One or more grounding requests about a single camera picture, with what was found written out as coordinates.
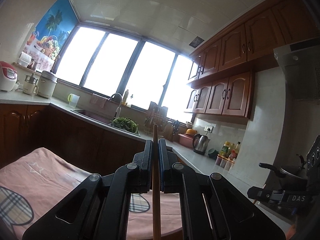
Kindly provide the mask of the chrome sink faucet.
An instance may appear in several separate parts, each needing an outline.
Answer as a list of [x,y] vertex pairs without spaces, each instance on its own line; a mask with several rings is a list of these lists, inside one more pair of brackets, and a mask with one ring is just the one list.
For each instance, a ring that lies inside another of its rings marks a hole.
[[121,104],[123,102],[123,96],[120,93],[114,93],[110,96],[109,101],[114,101],[118,104],[114,115],[114,118],[116,119],[120,116],[121,113]]

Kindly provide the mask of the wall power socket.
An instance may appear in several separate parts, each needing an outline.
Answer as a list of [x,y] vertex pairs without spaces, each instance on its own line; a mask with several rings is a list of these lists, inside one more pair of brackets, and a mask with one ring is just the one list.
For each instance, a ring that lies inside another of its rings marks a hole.
[[213,131],[213,126],[205,126],[205,127],[204,127],[204,131],[205,131],[205,132],[212,133],[212,131]]

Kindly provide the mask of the dish drying rack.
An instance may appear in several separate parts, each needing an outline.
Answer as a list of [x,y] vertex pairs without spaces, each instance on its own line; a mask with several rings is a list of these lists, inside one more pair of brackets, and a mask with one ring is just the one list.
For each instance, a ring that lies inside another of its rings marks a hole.
[[150,102],[147,110],[144,131],[151,134],[153,126],[157,125],[158,135],[169,141],[174,140],[174,136],[178,133],[180,122],[167,118],[168,107],[160,107],[155,102]]

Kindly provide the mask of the white electric pot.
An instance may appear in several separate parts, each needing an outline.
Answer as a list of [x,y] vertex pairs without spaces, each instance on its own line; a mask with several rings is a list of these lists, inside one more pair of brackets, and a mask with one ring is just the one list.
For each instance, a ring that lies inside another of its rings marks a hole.
[[43,70],[38,81],[38,95],[50,99],[53,95],[55,86],[57,84],[57,77],[46,70]]

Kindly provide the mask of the pink plastic basin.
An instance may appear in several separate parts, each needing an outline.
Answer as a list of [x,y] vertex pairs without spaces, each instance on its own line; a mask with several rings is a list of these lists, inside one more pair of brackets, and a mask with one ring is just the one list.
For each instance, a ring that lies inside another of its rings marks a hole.
[[179,134],[179,144],[187,148],[193,148],[193,138],[195,134]]

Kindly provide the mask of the upper wooden wall cabinets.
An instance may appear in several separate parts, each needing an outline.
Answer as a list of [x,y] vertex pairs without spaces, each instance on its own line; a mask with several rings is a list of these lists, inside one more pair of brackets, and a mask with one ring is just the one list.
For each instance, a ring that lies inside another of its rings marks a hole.
[[262,2],[191,54],[185,112],[249,118],[254,74],[276,66],[274,48],[318,36],[302,0]]

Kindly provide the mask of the stainless electric kettle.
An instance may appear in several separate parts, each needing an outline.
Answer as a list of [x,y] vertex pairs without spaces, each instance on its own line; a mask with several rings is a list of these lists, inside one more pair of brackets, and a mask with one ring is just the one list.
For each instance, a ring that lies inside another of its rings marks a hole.
[[210,139],[206,135],[196,134],[193,137],[193,151],[205,155]]

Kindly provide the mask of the white red rice cooker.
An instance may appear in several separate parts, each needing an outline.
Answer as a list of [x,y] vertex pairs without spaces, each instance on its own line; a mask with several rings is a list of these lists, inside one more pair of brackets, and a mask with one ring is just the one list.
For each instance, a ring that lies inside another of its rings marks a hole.
[[0,90],[11,91],[17,81],[17,71],[9,63],[0,61]]

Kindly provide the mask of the pink heart-patterned tablecloth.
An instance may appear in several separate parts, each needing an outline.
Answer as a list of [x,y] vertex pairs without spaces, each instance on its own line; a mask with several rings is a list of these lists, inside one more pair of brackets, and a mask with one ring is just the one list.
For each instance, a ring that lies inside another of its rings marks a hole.
[[[89,175],[46,148],[1,168],[1,222],[9,237],[22,239],[27,228]],[[152,190],[134,193],[130,201],[126,239],[153,239]],[[161,239],[183,239],[178,193],[161,193],[161,232]]]

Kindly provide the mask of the condiment bottles group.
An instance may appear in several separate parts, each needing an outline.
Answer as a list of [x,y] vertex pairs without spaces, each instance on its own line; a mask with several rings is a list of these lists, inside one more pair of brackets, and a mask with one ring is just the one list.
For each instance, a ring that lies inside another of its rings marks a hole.
[[241,142],[236,144],[225,141],[223,147],[217,155],[215,164],[227,171],[229,171],[235,164],[240,151]]

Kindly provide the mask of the tropical fruit poster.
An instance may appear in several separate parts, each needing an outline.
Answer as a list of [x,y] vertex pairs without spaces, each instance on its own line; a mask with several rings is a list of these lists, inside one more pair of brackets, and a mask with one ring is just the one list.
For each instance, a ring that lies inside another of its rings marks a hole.
[[70,0],[57,0],[33,27],[23,52],[39,63],[38,72],[51,70],[79,20]]

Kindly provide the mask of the green vegetables pile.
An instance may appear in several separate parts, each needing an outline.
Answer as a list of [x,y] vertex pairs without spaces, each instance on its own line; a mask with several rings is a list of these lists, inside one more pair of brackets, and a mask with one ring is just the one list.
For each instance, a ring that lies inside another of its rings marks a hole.
[[135,134],[138,133],[138,125],[130,118],[126,118],[126,117],[115,118],[111,122],[111,125],[113,127],[126,130],[127,132],[131,132]]

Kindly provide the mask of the small white blender jug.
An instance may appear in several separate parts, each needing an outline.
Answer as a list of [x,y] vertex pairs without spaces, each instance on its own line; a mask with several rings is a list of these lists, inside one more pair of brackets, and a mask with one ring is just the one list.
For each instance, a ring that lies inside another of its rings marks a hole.
[[22,92],[31,96],[36,95],[39,90],[37,82],[38,79],[34,76],[34,74],[26,75],[23,83]]

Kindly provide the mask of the light wooden chopstick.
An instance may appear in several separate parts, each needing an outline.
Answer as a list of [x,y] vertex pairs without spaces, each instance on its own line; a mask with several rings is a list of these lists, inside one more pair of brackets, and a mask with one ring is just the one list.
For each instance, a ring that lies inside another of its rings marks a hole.
[[153,159],[152,159],[152,221],[153,239],[161,239],[161,202],[158,156],[157,125],[153,126]]

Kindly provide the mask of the black frying pan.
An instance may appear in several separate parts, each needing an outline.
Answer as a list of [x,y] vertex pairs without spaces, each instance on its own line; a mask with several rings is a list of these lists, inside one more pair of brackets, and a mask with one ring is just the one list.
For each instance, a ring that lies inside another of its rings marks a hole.
[[285,165],[277,169],[274,165],[259,163],[260,168],[265,168],[274,172],[278,177],[282,190],[286,191],[305,191],[308,183],[306,176],[306,161],[302,155],[296,155],[300,159],[298,166]]

